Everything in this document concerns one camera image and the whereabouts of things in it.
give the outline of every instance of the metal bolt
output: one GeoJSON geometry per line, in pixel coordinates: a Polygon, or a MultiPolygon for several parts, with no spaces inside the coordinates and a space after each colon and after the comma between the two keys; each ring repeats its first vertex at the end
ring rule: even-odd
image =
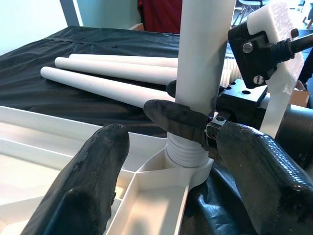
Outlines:
{"type": "Polygon", "coordinates": [[[292,38],[296,38],[299,36],[299,30],[297,28],[294,28],[292,31],[291,31],[291,37],[292,38]]]}
{"type": "Polygon", "coordinates": [[[253,44],[252,44],[252,42],[248,42],[248,43],[245,43],[243,45],[243,52],[244,53],[248,54],[248,53],[250,53],[252,51],[253,51],[253,44]]]}
{"type": "Polygon", "coordinates": [[[253,78],[253,82],[258,85],[262,85],[264,82],[264,78],[261,75],[257,75],[253,78]]]}

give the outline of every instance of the black cable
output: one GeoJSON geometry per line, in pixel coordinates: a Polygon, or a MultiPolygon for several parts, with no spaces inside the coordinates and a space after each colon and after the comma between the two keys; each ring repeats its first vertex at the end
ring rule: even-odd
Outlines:
{"type": "Polygon", "coordinates": [[[291,42],[291,50],[293,53],[298,53],[311,47],[313,47],[313,34],[291,42]]]}

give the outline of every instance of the white pvc pipe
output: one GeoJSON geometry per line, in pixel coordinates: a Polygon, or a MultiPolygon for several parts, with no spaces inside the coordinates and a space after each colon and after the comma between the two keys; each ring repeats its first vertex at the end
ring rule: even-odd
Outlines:
{"type": "MultiPolygon", "coordinates": [[[[182,1],[176,102],[203,114],[215,110],[235,2],[182,1]]],[[[200,144],[168,136],[166,154],[175,163],[196,167],[208,161],[200,144]]]]}
{"type": "Polygon", "coordinates": [[[145,102],[150,99],[175,101],[175,99],[170,97],[166,92],[81,73],[43,67],[40,74],[46,79],[115,99],[139,108],[143,108],[145,102]]]}
{"type": "Polygon", "coordinates": [[[153,65],[163,67],[177,68],[178,58],[166,57],[148,57],[148,56],[127,56],[127,55],[89,55],[89,54],[71,54],[70,59],[82,60],[102,60],[119,63],[153,65]]]}
{"type": "Polygon", "coordinates": [[[61,69],[88,72],[135,81],[167,85],[176,80],[177,69],[170,67],[126,64],[111,61],[81,60],[58,57],[55,66],[61,69]]]}

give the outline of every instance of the black plastic sheet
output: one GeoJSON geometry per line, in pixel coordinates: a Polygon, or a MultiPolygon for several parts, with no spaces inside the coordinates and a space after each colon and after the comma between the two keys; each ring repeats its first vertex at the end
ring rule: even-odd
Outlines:
{"type": "MultiPolygon", "coordinates": [[[[72,53],[177,57],[178,48],[179,35],[175,34],[68,27],[0,56],[0,105],[100,126],[118,123],[130,132],[165,137],[142,109],[48,81],[40,76],[40,69],[55,67],[56,57],[72,53]]],[[[165,90],[164,86],[123,81],[165,90]]],[[[190,191],[180,234],[256,234],[222,163],[214,163],[207,181],[190,191]]]]}

